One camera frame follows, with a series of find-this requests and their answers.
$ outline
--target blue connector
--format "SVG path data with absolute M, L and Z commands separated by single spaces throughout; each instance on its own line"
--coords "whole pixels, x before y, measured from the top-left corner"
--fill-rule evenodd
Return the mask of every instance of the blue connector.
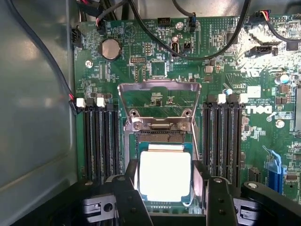
M 267 162 L 265 168 L 268 170 L 268 187 L 278 192 L 283 193 L 284 175 L 287 174 L 287 167 L 282 165 L 281 156 L 275 151 L 267 149 L 262 146 L 266 151 L 273 155 L 271 162 Z

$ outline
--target white connector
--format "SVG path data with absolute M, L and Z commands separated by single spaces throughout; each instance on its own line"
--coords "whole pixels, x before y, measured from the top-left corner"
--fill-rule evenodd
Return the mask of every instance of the white connector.
M 247 93 L 239 94 L 238 103 L 239 104 L 246 104 L 249 101 L 249 97 Z
M 104 98 L 103 97 L 98 97 L 96 99 L 96 105 L 98 107 L 105 107 L 105 101 L 104 101 Z
M 221 93 L 217 97 L 217 104 L 220 105 L 224 103 L 226 103 L 226 94 Z
M 76 98 L 76 106 L 85 108 L 86 107 L 86 102 L 84 98 Z

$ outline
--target gray metal panel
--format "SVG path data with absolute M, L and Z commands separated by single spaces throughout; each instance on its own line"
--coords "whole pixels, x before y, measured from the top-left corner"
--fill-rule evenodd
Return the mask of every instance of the gray metal panel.
M 197 16 L 237 16 L 244 0 L 177 0 L 179 5 Z M 259 9 L 271 9 L 272 14 L 299 13 L 300 1 L 295 0 L 252 0 L 249 13 Z M 142 18 L 185 17 L 171 0 L 140 0 L 139 12 Z
M 64 0 L 14 1 L 72 80 Z M 44 56 L 0 3 L 0 225 L 77 180 L 74 117 Z

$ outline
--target silver metal frame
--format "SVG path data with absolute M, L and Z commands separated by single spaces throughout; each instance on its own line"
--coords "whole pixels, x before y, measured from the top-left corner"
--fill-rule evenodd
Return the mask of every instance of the silver metal frame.
M 124 93 L 129 91 L 149 91 L 154 87 L 165 87 L 167 90 L 186 90 L 196 92 L 195 101 L 192 110 L 184 109 L 179 117 L 141 117 L 136 109 L 127 109 Z M 198 100 L 201 93 L 201 84 L 197 82 L 178 82 L 171 79 L 150 79 L 141 83 L 122 83 L 118 85 L 118 94 L 122 105 L 126 111 L 127 121 L 124 125 L 124 150 L 125 167 L 129 163 L 129 136 L 138 131 L 152 131 L 154 129 L 164 129 L 167 131 L 177 130 L 192 133 L 193 136 L 193 159 L 198 160 L 198 128 L 195 124 L 195 112 L 198 106 Z

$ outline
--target mounting hole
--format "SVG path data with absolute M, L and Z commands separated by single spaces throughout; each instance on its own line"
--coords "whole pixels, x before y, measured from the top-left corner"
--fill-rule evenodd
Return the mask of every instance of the mounting hole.
M 137 115 L 137 112 L 136 111 L 132 111 L 131 112 L 131 116 L 136 116 Z
M 107 203 L 107 204 L 105 204 L 105 206 L 103 207 L 103 210 L 104 210 L 105 212 L 110 212 L 112 209 L 113 209 L 112 203 Z

